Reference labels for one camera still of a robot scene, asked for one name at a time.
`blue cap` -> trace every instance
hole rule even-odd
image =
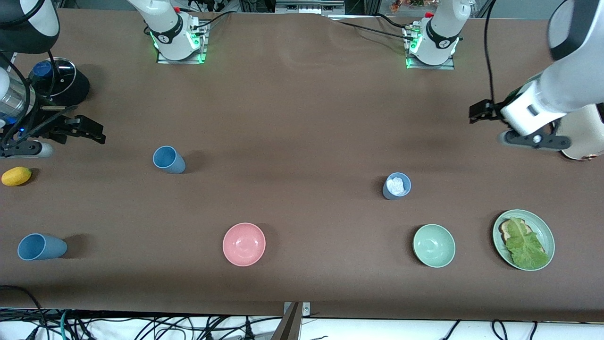
[[[34,66],[32,72],[38,77],[46,77],[52,75],[53,66],[50,65],[50,62],[45,60],[41,61]]]

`teal cable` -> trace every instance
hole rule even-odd
[[[67,340],[67,337],[65,336],[65,316],[67,315],[67,311],[63,312],[63,315],[61,315],[61,336],[63,337],[63,340]]]

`pink bowl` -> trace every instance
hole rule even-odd
[[[264,233],[251,223],[235,224],[222,240],[222,252],[226,259],[239,267],[251,266],[258,262],[265,247]]]

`blue cup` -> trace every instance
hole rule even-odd
[[[169,145],[162,146],[153,154],[153,164],[171,174],[181,174],[187,165],[182,156]]]
[[[390,190],[388,190],[388,187],[386,185],[388,183],[388,180],[394,179],[396,177],[403,180],[403,187],[405,187],[405,192],[403,192],[402,195],[393,194],[392,192],[390,192]],[[394,174],[388,176],[388,178],[386,178],[386,180],[384,181],[384,187],[382,188],[382,193],[384,194],[384,197],[389,200],[399,200],[406,194],[409,194],[409,191],[411,191],[411,180],[409,179],[409,177],[407,177],[407,175],[401,172],[395,172]]]
[[[67,243],[63,240],[42,234],[29,234],[23,237],[17,247],[17,255],[24,261],[57,258],[66,251]]]

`white floor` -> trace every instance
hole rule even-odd
[[[253,317],[250,320],[261,318],[263,317]],[[196,327],[205,326],[206,318],[192,318],[192,320]],[[256,335],[273,332],[277,328],[278,322],[279,320],[258,322],[252,325],[252,330]],[[133,340],[147,323],[148,321],[143,320],[98,321],[90,324],[88,329],[96,340]],[[244,323],[244,317],[233,316],[220,324],[220,327],[238,327]],[[300,340],[317,340],[325,336],[326,340],[439,340],[446,336],[453,323],[453,321],[305,319],[301,328]],[[181,324],[185,327],[189,326],[188,321]],[[525,340],[529,338],[533,324],[530,322],[505,322],[505,326],[509,340]],[[0,322],[0,340],[25,339],[34,328],[33,324],[26,322]],[[212,336],[218,340],[226,332],[212,332]],[[235,332],[229,335],[226,340],[235,340],[237,335],[243,335],[243,332]],[[191,332],[187,332],[185,337],[182,332],[170,331],[162,338],[164,340],[183,340],[183,338],[189,340],[194,339],[192,336]],[[61,337],[55,333],[51,333],[51,337],[52,340],[61,340]],[[46,333],[43,330],[38,331],[36,340],[45,339]],[[449,339],[497,340],[491,331],[490,322],[487,321],[462,321]],[[604,325],[540,322],[533,339],[604,340]],[[145,340],[153,340],[153,333],[149,334]]]

